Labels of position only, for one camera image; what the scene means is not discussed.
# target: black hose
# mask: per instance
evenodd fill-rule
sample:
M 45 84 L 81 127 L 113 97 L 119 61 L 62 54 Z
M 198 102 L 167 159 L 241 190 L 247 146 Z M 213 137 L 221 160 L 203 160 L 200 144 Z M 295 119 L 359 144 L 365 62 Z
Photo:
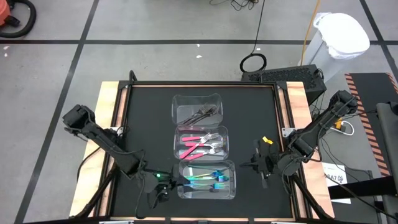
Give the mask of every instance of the black hose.
M 17 31 L 14 33 L 0 32 L 0 37 L 5 37 L 5 38 L 22 37 L 23 35 L 28 34 L 32 30 L 33 25 L 35 24 L 36 15 L 37 15 L 36 8 L 31 2 L 29 0 L 12 0 L 12 1 L 18 2 L 18 3 L 23 3 L 29 7 L 29 9 L 30 9 L 29 20 L 27 21 L 26 26 L 23 29 L 21 29 L 20 31 Z

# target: plastic container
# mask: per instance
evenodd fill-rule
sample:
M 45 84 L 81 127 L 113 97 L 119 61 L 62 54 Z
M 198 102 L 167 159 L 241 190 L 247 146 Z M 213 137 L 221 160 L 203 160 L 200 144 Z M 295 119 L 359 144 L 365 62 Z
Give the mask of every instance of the plastic container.
M 370 47 L 362 26 L 347 14 L 318 13 L 313 26 L 318 31 L 305 51 L 303 65 L 315 64 L 322 69 L 324 82 Z
M 193 125 L 182 124 L 188 118 L 198 113 L 207 104 L 216 107 L 216 113 L 206 117 Z M 175 95 L 172 101 L 172 119 L 177 126 L 213 126 L 217 127 L 223 120 L 223 103 L 217 93 L 210 96 L 182 96 Z
M 221 171 L 224 182 L 215 180 L 212 175 L 199 178 L 207 180 L 191 180 L 191 184 L 178 186 L 177 192 L 180 198 L 197 199 L 232 199 L 236 195 L 235 165 L 232 161 L 220 162 L 180 162 L 180 174 L 189 179 L 188 176 L 211 174 Z
M 192 145 L 187 146 L 186 144 L 198 143 L 199 139 L 191 140 L 191 141 L 182 141 L 183 138 L 188 137 L 203 137 L 207 133 L 213 134 L 218 133 L 220 137 L 216 139 L 210 139 L 205 144 L 213 144 L 222 142 L 223 146 L 221 147 L 221 151 L 216 154 L 206 154 L 202 157 L 196 158 L 192 161 L 222 161 L 228 157 L 229 154 L 229 142 L 228 142 L 228 130 L 224 126 L 218 126 L 217 128 L 205 128 L 205 127 L 184 127 L 179 126 L 175 129 L 174 134 L 174 156 L 177 159 L 180 159 L 181 154 L 183 154 L 186 150 L 191 148 Z M 195 155 L 196 153 L 208 152 L 211 149 L 210 146 L 198 146 L 191 154 Z

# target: wooden board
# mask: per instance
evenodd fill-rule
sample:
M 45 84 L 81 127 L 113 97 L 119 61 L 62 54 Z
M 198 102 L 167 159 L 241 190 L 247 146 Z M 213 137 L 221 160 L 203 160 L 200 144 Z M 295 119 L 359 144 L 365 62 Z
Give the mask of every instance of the wooden board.
M 290 107 L 294 118 L 296 128 L 304 128 L 309 124 L 311 120 L 310 111 L 307 104 L 307 98 L 305 96 L 305 90 L 301 82 L 288 82 L 287 83 L 288 94 L 290 99 Z M 111 125 L 112 115 L 114 111 L 116 95 L 118 90 L 118 82 L 103 82 L 99 97 L 97 101 L 97 107 L 95 110 L 96 121 L 103 127 L 109 127 Z M 281 104 L 283 101 L 283 93 L 279 92 L 281 98 Z M 124 103 L 119 105 L 119 112 L 122 111 Z M 285 125 L 287 122 L 286 106 L 282 106 L 282 115 L 284 118 Z M 120 124 L 121 113 L 118 113 L 117 123 Z M 86 147 L 85 156 L 91 153 L 97 148 L 96 144 L 89 141 Z M 318 154 L 314 154 L 314 159 L 318 159 Z M 83 207 L 90 200 L 91 196 L 95 193 L 98 188 L 100 181 L 101 170 L 104 161 L 104 152 L 100 150 L 96 155 L 93 156 L 87 163 L 82 167 L 78 185 L 76 187 L 75 197 L 73 199 L 72 208 L 70 215 L 76 215 L 80 212 Z M 323 207 L 327 214 L 334 217 L 333 208 L 330 202 L 330 196 L 328 188 L 326 186 L 326 179 L 323 175 L 323 166 L 321 163 L 308 162 L 304 165 L 304 173 L 306 177 L 306 183 L 309 191 L 313 194 L 315 200 Z M 106 203 L 108 201 L 109 189 L 105 190 L 104 197 L 102 199 L 102 206 L 100 215 L 105 214 Z M 305 216 L 305 208 L 303 205 L 302 194 L 298 194 L 299 209 L 302 217 Z

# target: orange and black striped tape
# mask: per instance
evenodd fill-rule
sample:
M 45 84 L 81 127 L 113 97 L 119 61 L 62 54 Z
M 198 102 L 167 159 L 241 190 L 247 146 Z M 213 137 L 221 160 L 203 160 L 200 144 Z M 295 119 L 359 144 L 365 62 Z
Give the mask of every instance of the orange and black striped tape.
M 381 153 L 379 144 L 377 143 L 376 137 L 373 133 L 372 126 L 369 123 L 368 116 L 365 113 L 365 109 L 363 108 L 361 97 L 359 97 L 358 95 L 358 91 L 355 87 L 353 77 L 350 74 L 346 74 L 345 77 L 351 94 L 357 97 L 358 99 L 358 112 L 360 113 L 359 118 L 361 119 L 363 128 L 365 129 L 366 137 L 368 138 L 369 144 L 371 145 L 373 155 L 374 158 L 376 159 L 380 173 L 383 177 L 388 176 L 390 175 L 390 172 L 388 171 L 387 164 L 384 162 L 384 157 Z M 390 79 L 392 81 L 392 84 L 394 85 L 394 88 L 396 89 L 396 92 L 398 93 L 398 88 L 395 86 L 394 80 L 392 79 L 392 77 L 390 77 Z

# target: wooden table frame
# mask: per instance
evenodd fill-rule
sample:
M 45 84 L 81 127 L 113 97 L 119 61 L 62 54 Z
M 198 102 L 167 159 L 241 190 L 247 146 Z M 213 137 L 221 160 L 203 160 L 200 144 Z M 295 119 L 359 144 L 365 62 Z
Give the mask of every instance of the wooden table frame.
M 122 125 L 124 102 L 126 100 L 127 89 L 124 88 L 118 95 L 119 82 L 103 82 L 99 91 L 98 101 L 95 108 L 96 123 L 101 127 L 107 128 L 112 126 Z M 305 96 L 305 90 L 303 83 L 301 82 L 287 82 L 287 90 L 278 89 L 280 98 L 280 107 L 282 109 L 282 117 L 285 127 L 289 127 L 289 115 L 294 121 L 295 128 L 304 128 L 310 123 L 311 116 L 309 107 L 307 104 L 307 97 Z M 113 114 L 117 111 L 116 120 L 113 121 Z M 97 148 L 97 145 L 93 141 L 88 141 L 86 146 L 85 155 L 89 155 Z M 96 192 L 99 182 L 101 179 L 102 170 L 104 166 L 104 151 L 98 151 L 93 157 L 86 161 L 85 165 L 81 168 L 80 178 L 78 180 L 75 196 L 73 198 L 72 207 L 70 210 L 70 216 L 76 215 L 80 212 L 87 202 L 91 199 L 92 195 Z M 314 159 L 318 159 L 318 152 L 315 151 L 313 155 Z M 113 164 L 113 159 L 110 158 L 108 162 L 108 171 Z M 322 208 L 334 217 L 333 207 L 331 206 L 330 196 L 328 187 L 326 185 L 326 178 L 323 172 L 322 163 L 310 161 L 303 164 L 303 174 L 305 176 L 305 182 L 307 189 L 311 192 L 315 200 L 322 206 Z M 109 200 L 110 185 L 104 191 L 101 204 L 107 205 Z M 303 196 L 296 186 L 296 197 L 298 201 L 298 209 L 300 217 L 307 217 L 306 204 L 303 200 Z M 106 215 L 106 207 L 101 206 L 98 211 L 100 216 Z M 312 216 L 317 217 L 315 212 L 312 210 Z M 123 217 L 128 220 L 135 220 L 135 217 Z M 164 221 L 164 217 L 149 217 L 146 220 L 158 220 Z M 231 222 L 248 222 L 248 218 L 171 218 L 171 221 L 195 221 L 195 220 L 208 220 L 208 221 L 231 221 Z M 294 221 L 294 218 L 255 218 L 255 222 L 289 222 Z

